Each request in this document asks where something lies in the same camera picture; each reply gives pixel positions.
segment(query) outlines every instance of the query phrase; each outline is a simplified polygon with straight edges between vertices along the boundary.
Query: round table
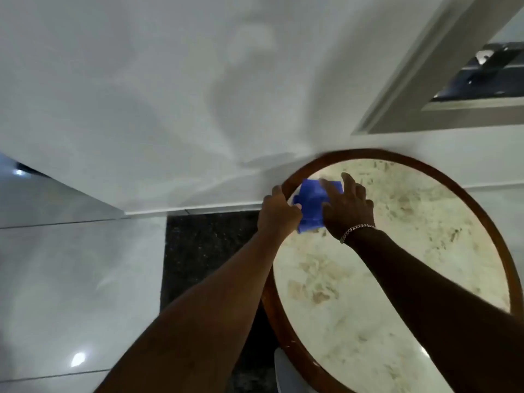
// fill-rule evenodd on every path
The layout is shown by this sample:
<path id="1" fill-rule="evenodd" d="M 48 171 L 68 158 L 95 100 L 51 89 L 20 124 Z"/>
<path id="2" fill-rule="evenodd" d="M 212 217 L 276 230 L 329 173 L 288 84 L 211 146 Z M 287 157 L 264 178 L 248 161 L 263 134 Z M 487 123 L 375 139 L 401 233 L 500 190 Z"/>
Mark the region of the round table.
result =
<path id="1" fill-rule="evenodd" d="M 442 172 L 413 158 L 358 149 L 325 154 L 282 185 L 348 172 L 375 202 L 375 222 L 422 262 L 523 318 L 520 281 L 493 222 Z M 263 305 L 280 345 L 319 392 L 451 392 L 357 254 L 325 228 L 280 247 Z"/>

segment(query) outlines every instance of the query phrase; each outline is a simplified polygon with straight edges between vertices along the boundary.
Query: folded blue cloth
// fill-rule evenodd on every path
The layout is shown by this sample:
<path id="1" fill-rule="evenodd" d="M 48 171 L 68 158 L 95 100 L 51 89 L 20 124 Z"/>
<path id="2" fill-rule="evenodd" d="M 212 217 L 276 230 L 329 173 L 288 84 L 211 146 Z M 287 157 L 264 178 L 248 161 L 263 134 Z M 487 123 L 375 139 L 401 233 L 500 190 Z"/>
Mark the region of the folded blue cloth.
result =
<path id="1" fill-rule="evenodd" d="M 343 193 L 342 182 L 331 181 L 340 193 Z M 304 179 L 298 194 L 293 197 L 293 204 L 302 205 L 302 220 L 298 225 L 298 232 L 324 227 L 322 218 L 322 203 L 329 203 L 329 197 L 320 182 L 315 179 Z"/>

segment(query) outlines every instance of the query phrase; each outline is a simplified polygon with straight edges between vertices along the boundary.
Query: person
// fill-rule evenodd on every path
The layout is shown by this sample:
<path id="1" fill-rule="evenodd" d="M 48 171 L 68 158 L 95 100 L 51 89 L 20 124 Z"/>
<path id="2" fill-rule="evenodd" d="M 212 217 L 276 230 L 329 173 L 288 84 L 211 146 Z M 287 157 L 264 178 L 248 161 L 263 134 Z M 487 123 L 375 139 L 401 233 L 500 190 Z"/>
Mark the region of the person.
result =
<path id="1" fill-rule="evenodd" d="M 324 224 L 337 239 L 351 227 L 375 226 L 366 189 L 347 173 L 342 178 L 342 194 L 321 182 L 330 199 L 323 204 Z M 253 238 L 162 311 L 96 392 L 222 393 L 278 248 L 301 218 L 300 207 L 288 205 L 274 187 Z M 455 392 L 524 391 L 520 320 L 433 271 L 383 231 L 358 228 L 345 244 L 362 258 Z"/>

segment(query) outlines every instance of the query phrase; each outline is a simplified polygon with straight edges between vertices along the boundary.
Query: bracelet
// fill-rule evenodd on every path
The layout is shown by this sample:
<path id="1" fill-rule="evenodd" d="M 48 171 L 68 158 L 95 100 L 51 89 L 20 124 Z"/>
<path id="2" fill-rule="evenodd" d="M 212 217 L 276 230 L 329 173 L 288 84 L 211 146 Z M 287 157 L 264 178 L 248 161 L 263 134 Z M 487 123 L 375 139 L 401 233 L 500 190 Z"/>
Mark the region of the bracelet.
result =
<path id="1" fill-rule="evenodd" d="M 353 226 L 353 227 L 350 227 L 343 235 L 342 237 L 340 238 L 340 244 L 344 244 L 344 241 L 346 240 L 347 236 L 349 235 L 349 233 L 351 233 L 352 231 L 355 231 L 357 229 L 360 229 L 361 227 L 371 227 L 372 229 L 376 229 L 375 226 L 373 225 L 369 225 L 367 223 L 362 223 L 360 225 L 356 225 L 356 226 Z"/>

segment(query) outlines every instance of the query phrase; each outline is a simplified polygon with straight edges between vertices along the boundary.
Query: forearm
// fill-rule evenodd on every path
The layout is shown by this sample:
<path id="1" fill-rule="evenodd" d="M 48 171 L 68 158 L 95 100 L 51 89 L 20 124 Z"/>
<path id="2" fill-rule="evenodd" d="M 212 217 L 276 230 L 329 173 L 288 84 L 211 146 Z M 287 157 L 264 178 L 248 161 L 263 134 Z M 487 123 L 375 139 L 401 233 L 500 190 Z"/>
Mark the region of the forearm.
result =
<path id="1" fill-rule="evenodd" d="M 457 393 L 521 391 L 520 322 L 412 257 L 385 233 L 354 233 L 350 246 Z"/>
<path id="2" fill-rule="evenodd" d="M 228 262 L 176 299 L 99 388 L 127 392 L 224 391 L 283 240 L 257 233 Z"/>

